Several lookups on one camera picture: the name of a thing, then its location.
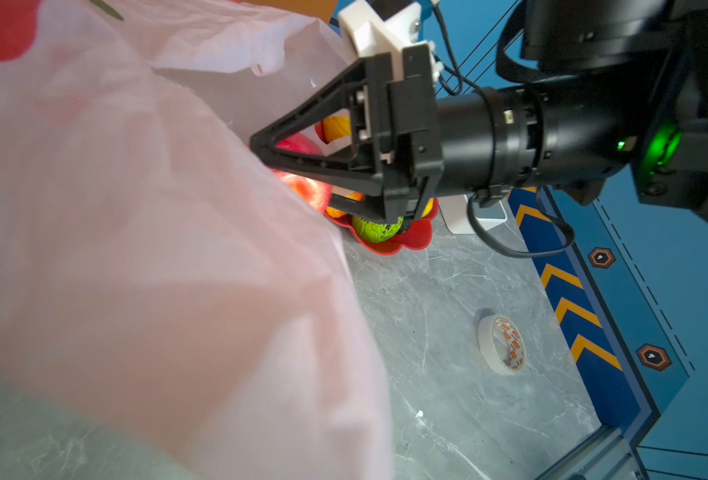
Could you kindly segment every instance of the plastic bag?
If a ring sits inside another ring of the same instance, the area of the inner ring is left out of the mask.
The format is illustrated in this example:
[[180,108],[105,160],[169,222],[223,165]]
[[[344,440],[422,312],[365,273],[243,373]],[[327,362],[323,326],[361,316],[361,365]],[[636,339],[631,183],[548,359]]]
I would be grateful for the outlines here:
[[[273,8],[110,3],[123,22],[66,0],[3,22],[31,30],[0,47],[4,370],[204,478],[390,478],[340,233],[244,146],[346,64],[340,41]],[[299,67],[304,42],[325,55]],[[152,65],[221,65],[231,100]]]

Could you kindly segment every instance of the green led light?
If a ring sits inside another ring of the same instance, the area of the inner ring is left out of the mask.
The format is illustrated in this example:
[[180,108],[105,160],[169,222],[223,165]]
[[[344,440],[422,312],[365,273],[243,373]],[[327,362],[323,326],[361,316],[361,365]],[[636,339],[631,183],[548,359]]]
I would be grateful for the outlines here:
[[656,132],[642,160],[637,174],[645,184],[656,174],[656,169],[666,167],[682,140],[682,133],[673,121],[664,122]]

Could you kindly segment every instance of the yellow chevron stripe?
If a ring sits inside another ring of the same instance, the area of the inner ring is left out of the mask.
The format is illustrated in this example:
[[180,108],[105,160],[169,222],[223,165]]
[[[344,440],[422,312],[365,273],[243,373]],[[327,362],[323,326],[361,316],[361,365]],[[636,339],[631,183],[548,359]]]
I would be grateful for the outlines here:
[[546,220],[551,223],[551,220],[546,218],[538,209],[532,206],[520,205],[519,210],[517,210],[517,225],[522,225],[522,220],[524,220],[525,215],[534,216],[535,218],[540,218],[541,220]]
[[580,358],[580,354],[583,353],[584,350],[592,352],[593,354],[595,354],[602,360],[605,360],[607,363],[611,364],[618,370],[623,371],[623,369],[620,368],[620,363],[618,363],[618,359],[615,358],[615,355],[603,349],[602,347],[597,346],[592,341],[587,340],[579,335],[578,337],[576,337],[575,342],[573,342],[573,346],[570,348],[570,353],[573,354],[573,358],[576,362],[578,361],[578,359]]
[[602,328],[602,325],[599,323],[599,318],[595,314],[589,312],[580,305],[570,302],[570,300],[566,298],[561,298],[559,300],[559,305],[557,305],[557,309],[554,311],[554,313],[557,314],[557,319],[560,323],[562,323],[562,320],[567,312],[575,313],[580,318],[592,322],[599,328]]
[[565,282],[571,283],[580,289],[584,288],[584,286],[580,284],[580,280],[578,279],[577,276],[571,275],[563,270],[560,270],[559,268],[557,268],[556,266],[551,265],[551,264],[546,264],[546,267],[544,268],[544,272],[541,274],[541,283],[544,284],[544,288],[546,288],[546,285],[548,285],[552,276],[556,276],[557,278],[561,278]]

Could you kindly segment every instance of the green fruit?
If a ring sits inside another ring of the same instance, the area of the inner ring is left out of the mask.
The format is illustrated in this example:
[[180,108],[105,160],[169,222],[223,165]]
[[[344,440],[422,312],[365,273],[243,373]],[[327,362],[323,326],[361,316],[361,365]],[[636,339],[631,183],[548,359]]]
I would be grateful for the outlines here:
[[400,216],[399,222],[394,225],[379,225],[354,216],[352,218],[352,226],[359,238],[374,244],[380,244],[397,235],[399,227],[402,226],[402,217]]

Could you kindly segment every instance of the white stand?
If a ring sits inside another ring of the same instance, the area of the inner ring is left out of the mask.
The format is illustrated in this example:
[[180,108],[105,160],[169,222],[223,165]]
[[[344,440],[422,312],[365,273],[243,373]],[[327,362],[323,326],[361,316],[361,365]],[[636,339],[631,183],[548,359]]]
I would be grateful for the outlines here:
[[[442,197],[439,199],[439,209],[442,211],[442,217],[445,219],[445,224],[455,235],[474,234],[472,226],[466,218],[466,206],[468,198],[465,195],[456,195],[455,197]],[[487,208],[476,208],[475,216],[479,220],[480,225],[485,230],[503,224],[506,222],[506,209],[503,208],[501,202],[497,202],[493,206]]]

